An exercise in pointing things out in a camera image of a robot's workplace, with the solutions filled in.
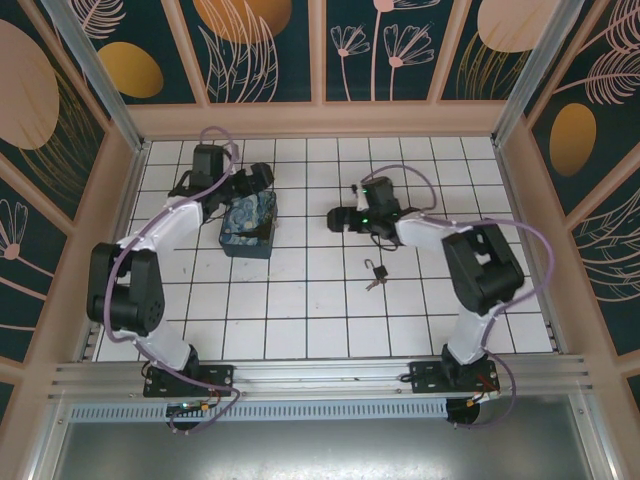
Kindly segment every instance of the metal frame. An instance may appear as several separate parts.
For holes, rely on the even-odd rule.
[[[504,145],[520,120],[524,109],[542,82],[556,54],[562,47],[566,35],[578,15],[584,0],[563,0],[558,2],[551,20],[547,24],[538,45],[533,49],[520,77],[516,81],[507,104],[494,130],[497,147]]]
[[[116,90],[109,74],[100,62],[95,48],[77,21],[71,3],[60,0],[41,0],[41,3],[127,143],[134,150],[139,150],[141,136],[138,129],[129,115],[120,93]]]

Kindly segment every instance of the leaf illustration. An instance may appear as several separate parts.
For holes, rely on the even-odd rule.
[[[553,93],[585,85],[591,103],[624,104],[640,86],[640,49],[631,52],[611,50],[596,60],[587,78],[569,83]]]
[[[624,53],[640,46],[640,0],[620,0],[611,12],[605,30],[607,42]]]
[[[89,38],[105,40],[125,17],[123,0],[69,0]]]

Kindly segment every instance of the flower illustration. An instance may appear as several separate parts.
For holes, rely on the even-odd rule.
[[[347,73],[344,67],[344,59],[350,55],[359,55],[361,53],[368,52],[371,49],[371,44],[365,41],[366,35],[362,31],[362,25],[359,27],[346,27],[344,32],[341,27],[333,27],[331,29],[331,39],[338,51],[338,55],[340,55],[344,91],[347,95],[347,100],[351,101],[349,86],[347,85]]]
[[[9,202],[6,199],[0,200],[0,260],[18,260],[24,263],[28,267],[43,273],[49,277],[53,277],[53,274],[46,270],[34,265],[33,263],[25,260],[20,256],[20,244],[24,237],[25,229],[27,228],[27,219],[29,218],[29,210],[26,206],[20,202],[16,202],[13,211]],[[18,285],[11,280],[0,277],[0,284],[6,285],[14,290],[22,292],[26,295],[30,295],[39,300],[45,300],[47,297],[41,293],[35,292],[27,287]],[[1,328],[11,328],[13,330],[20,330],[18,327],[10,327],[4,324],[0,324]]]
[[[373,31],[373,54],[371,56],[371,101],[376,99],[376,55],[378,51],[378,32],[380,31],[380,18],[383,13],[394,10],[417,10],[419,8],[433,7],[440,0],[373,0],[373,6],[378,11],[376,24]]]
[[[393,100],[393,80],[396,68],[408,65],[419,65],[433,60],[434,50],[428,48],[431,44],[429,28],[406,27],[398,37],[398,25],[384,29],[384,46],[391,65],[391,81],[389,84],[389,100]]]

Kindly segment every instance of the dark teal wallpaper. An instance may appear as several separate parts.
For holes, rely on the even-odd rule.
[[[640,170],[573,237],[618,355],[640,349]]]
[[[638,412],[640,412],[640,375],[629,377],[627,381],[629,382],[629,388],[631,389],[633,399],[636,401]]]
[[[328,0],[327,100],[426,100],[452,6]]]
[[[16,2],[0,44],[0,155],[73,219],[104,131]]]
[[[566,214],[640,141],[638,32],[637,2],[610,2],[532,128]]]
[[[307,0],[180,0],[212,103],[311,100]]]
[[[554,4],[473,0],[442,100],[506,100]]]
[[[0,180],[0,356],[22,362],[66,236]]]
[[[0,382],[0,425],[2,425],[2,419],[4,413],[9,406],[9,400],[11,400],[11,394],[13,393],[13,385],[10,383]]]
[[[589,10],[591,10],[591,7],[593,6],[593,2],[594,0],[585,0],[584,3],[582,4],[582,9],[580,10],[580,14],[578,15],[578,18],[573,23],[573,26],[571,27],[571,30],[569,30],[569,33],[567,33],[567,36],[565,37],[564,42],[562,42],[562,45],[558,49],[558,53],[556,54],[556,57],[554,58],[553,62],[551,62],[551,65],[547,69],[543,79],[540,81],[538,88],[536,88],[536,90],[533,92],[533,95],[531,96],[529,103],[527,103],[527,106],[524,109],[524,114],[526,116],[529,116],[529,113],[531,113],[531,110],[533,109],[533,107],[536,106],[536,103],[538,102],[538,99],[540,98],[542,91],[547,86],[549,77],[551,77],[552,72],[554,72],[558,67],[558,64],[562,60],[562,57],[564,57],[564,54],[567,52],[567,48],[569,48],[569,45],[571,45],[571,42],[576,36],[576,33],[578,33],[578,30],[580,30],[580,26],[582,25],[582,22],[584,22],[584,18],[589,13]]]

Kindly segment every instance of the purple cable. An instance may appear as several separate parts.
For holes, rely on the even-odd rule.
[[[479,424],[479,425],[465,425],[464,427],[465,428],[469,428],[469,429],[479,429],[479,428],[487,428],[487,427],[495,426],[496,424],[500,423],[505,418],[507,418],[507,416],[513,410],[513,407],[514,407],[514,405],[516,403],[516,379],[515,379],[515,376],[513,375],[513,372],[511,371],[511,369],[507,365],[507,363],[504,360],[502,360],[502,358],[500,358],[498,355],[496,355],[495,353],[490,352],[487,349],[487,341],[489,339],[489,333],[491,332],[491,329],[493,328],[493,325],[496,322],[496,318],[499,315],[501,315],[503,312],[505,312],[508,308],[510,308],[510,307],[512,307],[514,305],[517,305],[518,303],[522,303],[525,300],[528,300],[529,298],[537,295],[538,293],[540,293],[542,290],[544,290],[545,288],[547,288],[549,286],[549,284],[551,283],[551,277],[553,275],[553,270],[554,270],[555,264],[556,264],[556,258],[555,258],[555,255],[553,253],[553,248],[551,247],[551,244],[549,243],[549,240],[547,240],[547,238],[542,234],[542,232],[540,232],[539,230],[533,228],[531,225],[527,225],[526,223],[518,222],[518,221],[515,221],[515,220],[486,219],[486,220],[478,220],[478,221],[474,221],[474,222],[454,222],[454,221],[451,221],[451,220],[443,220],[443,219],[433,218],[433,217],[428,216],[426,213],[424,213],[424,211],[425,210],[432,210],[436,206],[435,188],[433,187],[433,185],[431,184],[431,182],[429,181],[429,179],[425,175],[423,175],[421,172],[419,172],[415,168],[409,167],[407,165],[387,165],[385,167],[379,168],[378,170],[375,170],[373,173],[370,173],[369,175],[364,177],[362,179],[362,181],[364,182],[365,180],[368,180],[369,178],[372,178],[377,173],[382,172],[384,170],[391,169],[391,168],[402,168],[402,169],[414,172],[420,178],[422,178],[425,181],[425,183],[429,186],[429,188],[431,189],[431,194],[433,195],[433,206],[422,209],[422,211],[421,211],[422,218],[424,218],[426,220],[429,220],[430,222],[432,222],[434,224],[441,225],[441,226],[444,226],[444,227],[461,227],[461,228],[465,228],[465,227],[481,227],[481,226],[485,226],[485,225],[509,225],[509,226],[512,226],[512,227],[520,228],[522,230],[526,230],[529,233],[532,233],[533,235],[535,235],[542,242],[544,247],[547,249],[547,255],[548,255],[549,264],[547,265],[547,272],[545,273],[544,280],[542,281],[542,283],[540,285],[538,285],[537,287],[531,289],[530,291],[528,291],[524,295],[521,295],[520,297],[514,298],[514,299],[510,300],[509,302],[500,305],[496,309],[496,311],[493,313],[491,318],[489,319],[489,323],[487,324],[487,328],[485,329],[484,335],[482,336],[482,340],[480,341],[480,346],[485,351],[485,353],[487,355],[489,355],[491,358],[493,358],[496,362],[498,362],[502,366],[502,368],[504,368],[505,371],[507,372],[507,375],[509,376],[509,381],[511,382],[511,401],[509,402],[509,406],[507,407],[507,410],[502,415],[500,415],[498,418],[496,418],[494,420],[491,420],[491,421],[489,421],[487,423],[482,423],[482,424]]]
[[[144,239],[144,236],[160,221],[162,220],[165,216],[167,216],[169,213],[171,213],[173,210],[175,210],[176,208],[180,208],[183,205],[186,205],[189,202],[198,200],[202,197],[205,197],[207,195],[209,195],[210,193],[212,193],[213,191],[215,191],[217,188],[220,187],[220,185],[222,185],[224,183],[224,181],[229,177],[229,175],[231,174],[231,171],[233,170],[234,165],[237,163],[238,158],[240,156],[239,151],[238,151],[238,145],[236,145],[233,142],[233,139],[231,138],[231,134],[229,132],[227,132],[224,128],[221,127],[217,127],[217,126],[211,126],[211,127],[207,127],[205,128],[201,133],[200,133],[200,143],[202,143],[202,139],[204,137],[204,134],[206,134],[207,132],[210,131],[217,131],[222,133],[228,140],[227,145],[231,146],[231,161],[229,163],[229,167],[225,170],[224,174],[222,175],[222,177],[220,177],[220,179],[214,183],[211,187],[207,188],[206,190],[197,193],[191,197],[188,198],[184,198],[182,200],[179,200],[178,202],[174,203],[173,205],[170,205],[168,207],[166,207],[165,209],[161,210],[155,217],[153,217],[149,223],[147,223],[147,225],[145,225],[142,230],[140,230],[140,232],[137,234],[137,236],[128,244],[124,247],[124,249],[122,250],[122,252],[120,253],[120,255],[118,255],[118,257],[115,259],[114,263],[113,263],[113,267],[111,268],[111,271],[109,272],[109,279],[107,280],[107,290],[105,292],[105,296],[104,296],[104,314],[103,314],[103,323],[104,323],[104,331],[107,335],[107,337],[109,338],[109,340],[111,340],[114,343],[122,343],[122,342],[127,342],[127,341],[132,341],[130,338],[124,337],[124,338],[117,338],[114,334],[113,334],[113,330],[111,328],[111,299],[113,298],[113,290],[115,288],[116,285],[116,277],[118,275],[118,270],[120,270],[120,267],[122,266],[122,263],[124,262],[124,259],[126,258],[126,256],[129,254],[129,252],[131,252],[131,250],[133,250],[133,247],[135,247],[140,241],[142,241]],[[170,373],[171,375],[175,376],[176,378],[182,380],[183,382],[186,383],[190,383],[192,385],[195,385],[197,387],[203,387],[206,388],[207,390],[223,390],[223,391],[230,391],[236,394],[236,397],[223,409],[220,410],[220,412],[218,412],[211,420],[208,420],[206,422],[203,422],[199,425],[197,425],[196,427],[194,427],[193,429],[191,429],[191,433],[197,433],[199,431],[202,431],[204,428],[206,428],[207,426],[211,425],[212,423],[214,423],[218,418],[220,418],[222,415],[224,415],[227,410],[229,410],[229,408],[231,408],[233,406],[233,404],[235,404],[238,399],[240,398],[240,391],[238,389],[235,389],[233,387],[227,387],[227,386],[222,386],[222,385],[211,385],[208,383],[203,383],[203,382],[199,382],[197,380],[194,380],[192,378],[186,377],[184,375],[182,375],[181,373],[173,370],[172,368],[168,367],[167,365],[164,365],[162,362],[160,362],[157,358],[155,358],[152,354],[150,354],[149,352],[147,352],[144,348],[142,348],[140,345],[138,345],[137,343],[135,344],[136,348],[138,349],[138,351],[144,355],[146,358],[149,359],[149,361],[151,361],[151,363],[154,366],[158,366],[160,368],[162,368],[163,370],[166,370],[168,373]],[[174,433],[179,432],[180,430],[177,430],[174,426],[173,426],[173,418],[170,421],[170,424],[173,428]]]
[[[364,177],[361,180],[361,182],[369,180],[370,178],[373,178],[378,173],[384,172],[385,170],[391,170],[392,168],[402,168],[403,170],[408,170],[410,172],[415,173],[422,180],[424,180],[424,182],[427,184],[429,189],[431,189],[431,196],[433,197],[433,205],[431,205],[430,207],[426,207],[423,210],[433,210],[434,208],[436,208],[438,206],[438,196],[436,195],[436,189],[434,188],[433,184],[429,181],[429,179],[427,178],[427,176],[424,173],[422,173],[420,170],[417,170],[417,169],[415,169],[413,167],[410,167],[408,165],[387,165],[387,166],[381,167],[381,168],[379,168],[377,170],[374,170],[373,172],[371,172],[366,177]]]

